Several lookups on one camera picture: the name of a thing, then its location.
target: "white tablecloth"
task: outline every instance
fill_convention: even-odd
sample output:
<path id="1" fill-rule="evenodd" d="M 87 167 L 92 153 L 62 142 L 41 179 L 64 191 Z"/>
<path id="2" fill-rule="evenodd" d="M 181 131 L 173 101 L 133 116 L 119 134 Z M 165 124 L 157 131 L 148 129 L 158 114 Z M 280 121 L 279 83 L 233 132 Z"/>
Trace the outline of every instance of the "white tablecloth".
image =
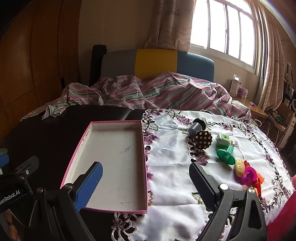
<path id="1" fill-rule="evenodd" d="M 186 130 L 195 118 L 202 118 L 213 136 L 212 145 L 198 153 Z M 206 112 L 147 110 L 142 118 L 149 190 L 148 213 L 140 217 L 115 214 L 112 239 L 120 240 L 195 240 L 210 218 L 189 177 L 189 165 L 199 162 L 218 183 L 234 190 L 245 190 L 234 180 L 234 166 L 221 162 L 216 155 L 216 136 L 225 133 L 234 139 L 234 157 L 247 160 L 264 178 L 261 206 L 266 224 L 279 214 L 294 191 L 290 176 L 273 143 L 257 127 Z M 224 240 L 235 216 L 232 209 Z"/>

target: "striped blanket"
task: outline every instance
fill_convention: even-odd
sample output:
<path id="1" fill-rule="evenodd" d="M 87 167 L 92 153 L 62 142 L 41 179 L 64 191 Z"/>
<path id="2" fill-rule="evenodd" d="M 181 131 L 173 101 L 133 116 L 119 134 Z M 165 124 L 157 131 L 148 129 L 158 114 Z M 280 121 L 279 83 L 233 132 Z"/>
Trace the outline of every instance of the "striped blanket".
<path id="1" fill-rule="evenodd" d="M 43 119 L 60 115 L 66 107 L 76 104 L 116 105 L 130 109 L 209 110 L 229 117 L 251 116 L 250 109 L 233 101 L 218 83 L 172 72 L 151 81 L 124 75 L 116 79 L 100 78 L 92 87 L 69 84 L 61 97 L 24 116 L 26 119 L 45 111 Z"/>

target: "beige curtain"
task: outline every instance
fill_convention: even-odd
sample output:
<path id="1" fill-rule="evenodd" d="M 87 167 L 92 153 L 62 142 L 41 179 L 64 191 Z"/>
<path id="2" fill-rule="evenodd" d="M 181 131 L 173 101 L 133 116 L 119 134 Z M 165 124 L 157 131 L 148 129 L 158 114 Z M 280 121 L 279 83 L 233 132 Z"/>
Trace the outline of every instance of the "beige curtain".
<path id="1" fill-rule="evenodd" d="M 158 0 L 145 48 L 188 52 L 194 0 Z"/>
<path id="2" fill-rule="evenodd" d="M 262 93 L 258 106 L 263 109 L 276 109 L 283 98 L 284 87 L 284 55 L 281 38 L 272 22 L 271 13 L 261 7 L 265 15 L 268 36 L 267 68 L 263 82 Z"/>

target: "black table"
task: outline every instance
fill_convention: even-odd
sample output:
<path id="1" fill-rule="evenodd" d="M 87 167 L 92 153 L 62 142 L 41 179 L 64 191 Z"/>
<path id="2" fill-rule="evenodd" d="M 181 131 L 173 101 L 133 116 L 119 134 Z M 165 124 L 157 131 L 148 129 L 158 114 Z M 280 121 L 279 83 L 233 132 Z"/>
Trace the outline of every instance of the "black table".
<path id="1" fill-rule="evenodd" d="M 69 161 L 91 121 L 140 120 L 144 110 L 114 106 L 76 105 L 66 108 L 58 117 L 41 120 L 41 114 L 21 121 L 3 141 L 9 150 L 9 168 L 14 170 L 32 156 L 39 159 L 39 168 L 29 178 L 33 191 L 59 189 Z M 26 226 L 33 199 L 11 208 Z M 96 240 L 111 240 L 114 214 L 81 210 L 80 214 Z"/>

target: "window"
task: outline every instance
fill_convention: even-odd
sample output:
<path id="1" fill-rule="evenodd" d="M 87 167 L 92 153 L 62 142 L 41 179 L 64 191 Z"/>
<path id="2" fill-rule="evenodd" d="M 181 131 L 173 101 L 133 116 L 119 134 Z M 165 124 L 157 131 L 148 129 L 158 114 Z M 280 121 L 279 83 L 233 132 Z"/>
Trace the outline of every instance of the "window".
<path id="1" fill-rule="evenodd" d="M 196 0 L 191 50 L 255 67 L 255 22 L 245 0 Z"/>

